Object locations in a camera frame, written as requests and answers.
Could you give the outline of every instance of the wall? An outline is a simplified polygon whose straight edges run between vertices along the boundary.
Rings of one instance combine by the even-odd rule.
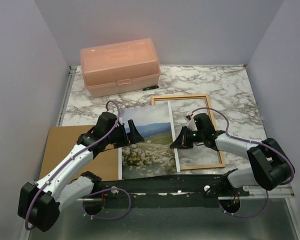
[[[285,0],[247,66],[268,136],[296,168],[300,211],[300,0]]]
[[[20,189],[41,165],[68,74],[33,0],[0,0],[0,240],[18,239]]]
[[[80,49],[152,38],[162,64],[246,64],[283,0],[35,0],[69,65]]]

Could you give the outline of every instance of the landscape poster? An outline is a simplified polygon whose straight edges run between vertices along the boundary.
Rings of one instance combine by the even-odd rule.
[[[178,152],[170,149],[176,139],[169,102],[123,109],[122,122],[128,133],[132,119],[144,142],[119,150],[119,179],[136,179],[180,172]]]

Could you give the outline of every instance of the pink plastic box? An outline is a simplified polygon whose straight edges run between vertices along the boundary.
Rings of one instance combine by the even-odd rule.
[[[150,38],[85,48],[80,56],[84,86],[94,98],[155,86],[161,74]]]

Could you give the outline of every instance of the mountain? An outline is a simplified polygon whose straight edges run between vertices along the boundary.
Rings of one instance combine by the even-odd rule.
[[[152,123],[144,126],[135,126],[142,137],[148,138],[159,133],[171,132],[170,122]]]

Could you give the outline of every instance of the brown cardboard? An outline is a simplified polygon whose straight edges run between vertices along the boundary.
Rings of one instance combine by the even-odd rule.
[[[91,129],[92,125],[84,126],[54,126],[51,127],[45,146],[40,179],[53,170],[72,150],[78,137]],[[118,149],[101,152],[98,156],[84,166],[74,177],[90,171],[102,178],[103,181],[118,180]]]

